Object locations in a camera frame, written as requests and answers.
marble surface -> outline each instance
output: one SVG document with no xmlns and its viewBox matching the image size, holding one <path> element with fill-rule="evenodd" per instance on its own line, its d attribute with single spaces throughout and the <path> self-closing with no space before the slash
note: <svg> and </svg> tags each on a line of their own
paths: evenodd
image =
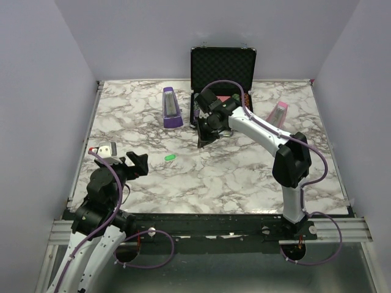
<svg viewBox="0 0 391 293">
<path fill-rule="evenodd" d="M 164 129 L 162 90 L 173 87 L 185 126 Z M 88 147 L 117 142 L 118 153 L 149 155 L 150 173 L 129 181 L 131 193 L 122 209 L 129 212 L 281 213 L 282 191 L 271 174 L 273 158 L 260 145 L 236 132 L 204 149 L 197 149 L 197 133 L 188 126 L 189 81 L 109 81 L 104 85 Z M 278 101 L 288 103 L 284 130 L 303 132 L 327 158 L 327 178 L 305 188 L 307 209 L 346 214 L 346 203 L 332 162 L 315 100 L 306 82 L 254 82 L 254 112 L 266 118 Z M 176 154 L 166 162 L 164 157 Z M 323 164 L 311 153 L 310 179 Z M 82 162 L 72 210 L 86 195 L 89 176 L 96 169 L 88 154 Z"/>
</svg>

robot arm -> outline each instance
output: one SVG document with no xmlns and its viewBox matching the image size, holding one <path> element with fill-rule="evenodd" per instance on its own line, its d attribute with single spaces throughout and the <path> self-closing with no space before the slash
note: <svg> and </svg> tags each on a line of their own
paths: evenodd
<svg viewBox="0 0 391 293">
<path fill-rule="evenodd" d="M 127 166 L 124 157 L 117 158 L 115 143 L 102 143 L 91 151 L 105 159 L 118 176 L 121 187 L 127 180 L 134 180 L 148 174 L 146 154 L 138 156 L 131 151 L 127 152 L 126 155 L 134 164 L 134 166 Z M 126 236 L 136 232 L 135 216 L 122 210 L 113 216 L 107 226 L 102 227 L 108 219 L 110 220 L 114 208 L 120 204 L 118 196 L 120 186 L 104 164 L 95 162 L 100 168 L 91 174 L 90 183 L 87 185 L 87 196 L 75 212 L 67 252 L 46 293 L 93 292 L 92 286 L 114 250 Z M 93 232 L 96 233 L 86 241 L 87 235 Z"/>
<path fill-rule="evenodd" d="M 282 186 L 284 218 L 293 224 L 304 219 L 305 206 L 301 197 L 301 185 L 305 182 L 311 166 L 309 150 L 256 124 L 251 117 L 246 115 L 240 103 L 234 98 L 222 102 L 211 90 L 206 89 L 195 101 L 204 113 L 209 114 L 208 118 L 198 119 L 198 147 L 201 148 L 214 142 L 219 138 L 218 132 L 226 127 L 242 132 L 259 143 L 275 158 L 272 174 Z M 256 118 L 280 135 L 292 136 L 307 142 L 305 135 L 300 132 L 292 135 L 259 117 Z"/>
</svg>

small green pill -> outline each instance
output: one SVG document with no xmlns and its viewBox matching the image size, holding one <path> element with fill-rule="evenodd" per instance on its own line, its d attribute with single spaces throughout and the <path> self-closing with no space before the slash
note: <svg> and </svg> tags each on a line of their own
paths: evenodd
<svg viewBox="0 0 391 293">
<path fill-rule="evenodd" d="M 176 157 L 177 157 L 176 155 L 170 154 L 170 155 L 164 157 L 164 159 L 165 159 L 166 161 L 172 161 L 172 160 L 174 160 Z"/>
</svg>

screw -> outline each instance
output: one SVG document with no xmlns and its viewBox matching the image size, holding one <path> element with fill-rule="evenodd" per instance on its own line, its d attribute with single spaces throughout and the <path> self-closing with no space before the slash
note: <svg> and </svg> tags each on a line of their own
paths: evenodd
<svg viewBox="0 0 391 293">
<path fill-rule="evenodd" d="M 151 231 L 151 232 L 148 232 L 148 235 L 150 237 L 153 237 L 156 234 L 156 232 L 153 232 L 154 230 L 156 230 L 154 227 L 151 227 L 151 228 L 148 229 L 148 231 Z"/>
<path fill-rule="evenodd" d="M 316 232 L 318 232 L 318 230 L 315 226 L 310 226 L 308 228 L 308 231 L 310 231 L 311 234 L 316 234 Z"/>
<path fill-rule="evenodd" d="M 270 234 L 270 229 L 267 226 L 262 227 L 262 233 L 265 235 Z"/>
</svg>

lavender wall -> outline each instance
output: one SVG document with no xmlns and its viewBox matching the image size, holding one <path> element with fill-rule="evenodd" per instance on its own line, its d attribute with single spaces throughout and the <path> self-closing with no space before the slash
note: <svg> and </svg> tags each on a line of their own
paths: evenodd
<svg viewBox="0 0 391 293">
<path fill-rule="evenodd" d="M 0 286 L 33 292 L 97 84 L 52 0 L 1 1 Z"/>
<path fill-rule="evenodd" d="M 361 0 L 315 81 L 350 200 L 391 288 L 391 2 Z"/>
<path fill-rule="evenodd" d="M 188 78 L 190 48 L 258 49 L 256 78 L 315 78 L 359 0 L 56 0 L 98 79 Z"/>
</svg>

